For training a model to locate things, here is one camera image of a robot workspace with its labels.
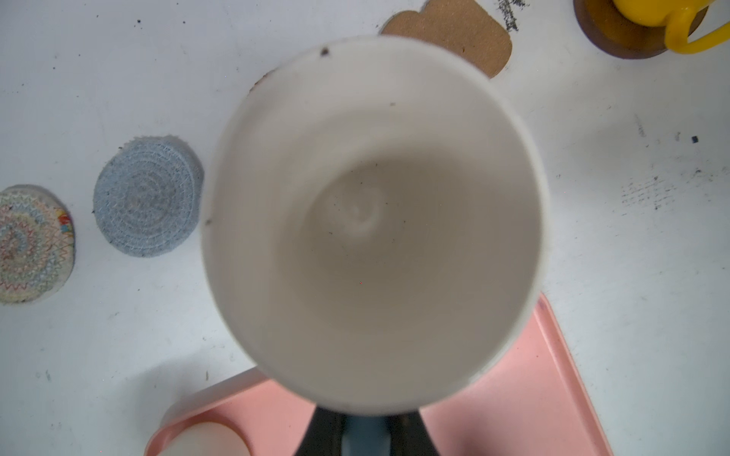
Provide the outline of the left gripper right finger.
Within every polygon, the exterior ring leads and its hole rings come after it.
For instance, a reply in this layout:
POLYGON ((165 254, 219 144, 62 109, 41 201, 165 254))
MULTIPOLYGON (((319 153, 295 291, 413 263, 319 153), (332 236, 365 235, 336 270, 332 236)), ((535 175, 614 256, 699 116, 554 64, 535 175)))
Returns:
POLYGON ((391 456, 439 456, 419 410, 387 418, 391 456))

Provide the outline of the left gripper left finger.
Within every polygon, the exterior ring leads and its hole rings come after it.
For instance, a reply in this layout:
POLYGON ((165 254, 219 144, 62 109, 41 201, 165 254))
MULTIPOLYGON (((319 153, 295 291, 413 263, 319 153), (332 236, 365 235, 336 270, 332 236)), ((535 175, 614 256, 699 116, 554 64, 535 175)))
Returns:
POLYGON ((342 456, 345 415, 315 408, 295 456, 342 456))

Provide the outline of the white mug light-blue handle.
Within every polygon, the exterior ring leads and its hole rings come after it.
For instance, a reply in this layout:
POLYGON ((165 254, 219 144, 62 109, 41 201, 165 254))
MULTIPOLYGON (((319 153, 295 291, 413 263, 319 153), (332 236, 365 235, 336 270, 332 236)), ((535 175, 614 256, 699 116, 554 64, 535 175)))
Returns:
POLYGON ((253 85, 215 153, 203 262, 269 378, 345 415, 342 455, 458 393, 524 328, 547 179, 474 65, 395 36, 326 44, 253 85))

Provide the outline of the grey woven round coaster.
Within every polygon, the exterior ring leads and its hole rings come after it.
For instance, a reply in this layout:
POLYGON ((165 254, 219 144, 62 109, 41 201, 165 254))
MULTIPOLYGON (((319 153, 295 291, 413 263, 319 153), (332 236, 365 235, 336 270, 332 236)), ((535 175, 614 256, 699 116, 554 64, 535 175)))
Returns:
POLYGON ((104 166, 93 192, 93 214, 106 241, 135 258, 179 247, 195 230, 205 171, 174 136, 138 137, 104 166))

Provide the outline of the multicolour woven round coaster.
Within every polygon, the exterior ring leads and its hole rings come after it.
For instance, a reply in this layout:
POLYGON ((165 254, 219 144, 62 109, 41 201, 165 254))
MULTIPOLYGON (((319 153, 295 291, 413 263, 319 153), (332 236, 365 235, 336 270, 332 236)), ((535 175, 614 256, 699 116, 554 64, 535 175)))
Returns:
POLYGON ((1 191, 1 302, 27 304, 52 296, 67 282, 75 260, 72 218, 37 185, 1 191))

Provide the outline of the brown flower-shaped coaster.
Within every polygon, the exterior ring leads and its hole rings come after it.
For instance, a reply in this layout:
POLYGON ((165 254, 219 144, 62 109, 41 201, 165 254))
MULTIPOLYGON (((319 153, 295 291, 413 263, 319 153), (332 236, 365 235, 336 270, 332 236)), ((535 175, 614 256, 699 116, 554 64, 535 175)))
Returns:
POLYGON ((395 14, 381 32, 439 46, 490 78, 507 66, 513 52, 509 32, 475 0, 430 0, 420 11, 395 14))

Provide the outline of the dark brown round coaster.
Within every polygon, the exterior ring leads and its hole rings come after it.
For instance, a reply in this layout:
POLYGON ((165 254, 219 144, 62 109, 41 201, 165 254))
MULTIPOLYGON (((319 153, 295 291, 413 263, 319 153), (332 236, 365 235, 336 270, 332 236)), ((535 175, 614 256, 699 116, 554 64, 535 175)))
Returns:
MULTIPOLYGON (((589 40, 602 51, 624 59, 646 59, 669 51, 663 43, 665 29, 645 27, 626 19, 612 0, 576 0, 576 19, 589 40)), ((690 35, 705 18, 703 9, 691 24, 690 35)))

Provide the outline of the yellow mug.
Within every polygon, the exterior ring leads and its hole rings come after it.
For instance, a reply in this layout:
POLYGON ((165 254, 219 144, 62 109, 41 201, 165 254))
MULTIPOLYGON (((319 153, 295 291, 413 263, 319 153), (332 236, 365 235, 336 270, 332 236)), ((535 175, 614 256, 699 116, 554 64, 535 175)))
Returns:
POLYGON ((645 27, 665 29, 663 43, 674 53, 696 54, 729 40, 729 24, 689 41, 691 24, 714 0, 614 0, 617 10, 629 21, 645 27))

